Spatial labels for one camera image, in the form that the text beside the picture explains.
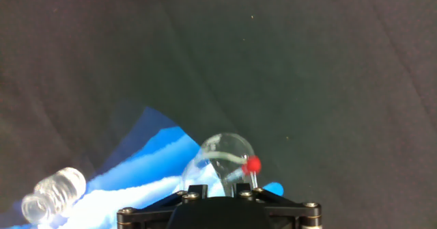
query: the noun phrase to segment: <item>wrinkled fabric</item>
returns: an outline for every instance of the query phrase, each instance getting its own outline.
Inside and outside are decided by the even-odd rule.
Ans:
[[[327,228],[435,226],[437,0],[0,8],[0,211],[66,165],[91,176],[152,107],[197,143],[248,139],[260,185]]]

